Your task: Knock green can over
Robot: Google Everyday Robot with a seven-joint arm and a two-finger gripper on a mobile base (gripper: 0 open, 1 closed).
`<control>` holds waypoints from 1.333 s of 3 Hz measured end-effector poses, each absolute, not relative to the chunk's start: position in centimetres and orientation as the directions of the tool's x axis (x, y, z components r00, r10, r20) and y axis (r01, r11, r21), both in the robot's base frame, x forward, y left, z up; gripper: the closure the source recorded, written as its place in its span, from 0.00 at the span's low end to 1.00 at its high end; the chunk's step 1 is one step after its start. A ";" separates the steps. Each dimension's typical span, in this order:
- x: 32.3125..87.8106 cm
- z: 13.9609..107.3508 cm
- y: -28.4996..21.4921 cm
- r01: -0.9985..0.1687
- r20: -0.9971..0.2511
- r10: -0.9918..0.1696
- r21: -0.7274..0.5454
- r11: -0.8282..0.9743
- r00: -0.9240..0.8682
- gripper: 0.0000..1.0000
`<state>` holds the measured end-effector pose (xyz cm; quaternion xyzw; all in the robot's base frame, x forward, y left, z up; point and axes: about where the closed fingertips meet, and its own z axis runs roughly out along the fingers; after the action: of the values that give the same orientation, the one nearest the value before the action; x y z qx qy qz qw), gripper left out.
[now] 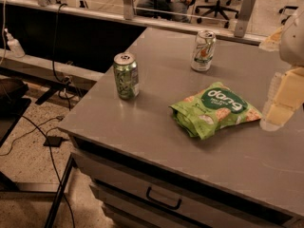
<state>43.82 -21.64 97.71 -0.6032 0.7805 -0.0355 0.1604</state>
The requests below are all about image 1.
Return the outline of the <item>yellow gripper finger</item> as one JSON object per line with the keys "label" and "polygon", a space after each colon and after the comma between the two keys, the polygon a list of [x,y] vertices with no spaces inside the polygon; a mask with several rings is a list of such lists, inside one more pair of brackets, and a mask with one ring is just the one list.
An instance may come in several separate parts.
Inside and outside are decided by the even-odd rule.
{"label": "yellow gripper finger", "polygon": [[270,83],[260,127],[266,131],[277,131],[303,104],[304,68],[292,67],[284,74],[277,72]]}

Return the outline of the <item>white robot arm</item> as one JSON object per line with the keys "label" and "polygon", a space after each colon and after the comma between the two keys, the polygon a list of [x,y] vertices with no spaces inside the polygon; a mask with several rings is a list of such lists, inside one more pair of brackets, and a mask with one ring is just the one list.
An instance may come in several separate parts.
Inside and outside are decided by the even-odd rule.
{"label": "white robot arm", "polygon": [[276,73],[270,83],[260,120],[260,127],[266,131],[283,127],[304,104],[304,6],[285,22],[278,50],[280,59],[291,68]]}

